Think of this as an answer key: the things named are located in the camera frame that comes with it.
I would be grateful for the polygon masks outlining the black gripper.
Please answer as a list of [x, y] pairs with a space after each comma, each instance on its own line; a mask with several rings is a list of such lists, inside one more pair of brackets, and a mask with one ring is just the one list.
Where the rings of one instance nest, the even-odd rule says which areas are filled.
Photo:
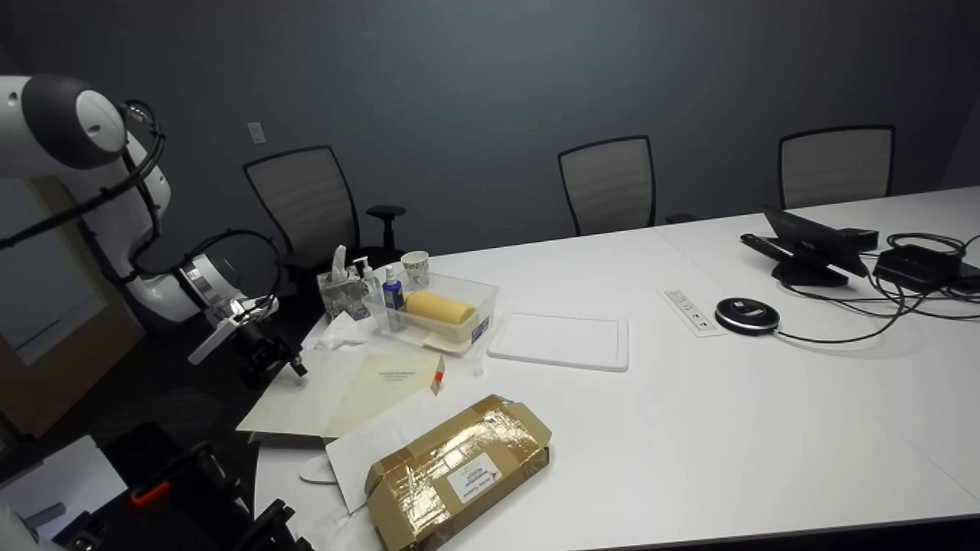
[[296, 378], [306, 378], [306, 365], [301, 360], [301, 347], [265, 330], [264, 324], [247, 324], [241, 340], [245, 355], [245, 382], [247, 387], [265, 387], [272, 382], [284, 367], [291, 367]]

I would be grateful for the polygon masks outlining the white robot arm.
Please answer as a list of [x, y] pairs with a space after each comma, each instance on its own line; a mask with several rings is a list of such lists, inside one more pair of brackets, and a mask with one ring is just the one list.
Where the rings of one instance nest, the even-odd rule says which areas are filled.
[[145, 269], [138, 258], [158, 239], [170, 202], [158, 167], [165, 135], [145, 103], [113, 103], [76, 76], [0, 76], [0, 173], [7, 179], [55, 179], [72, 207], [4, 239], [14, 249], [61, 223], [80, 221], [100, 252], [104, 273], [138, 306], [162, 321], [205, 317], [212, 333], [187, 355], [201, 365], [227, 340], [245, 336], [247, 379], [265, 387], [283, 367], [306, 379], [301, 350], [260, 324], [277, 312], [276, 290], [247, 298], [207, 249], [233, 230], [197, 245], [169, 269]]

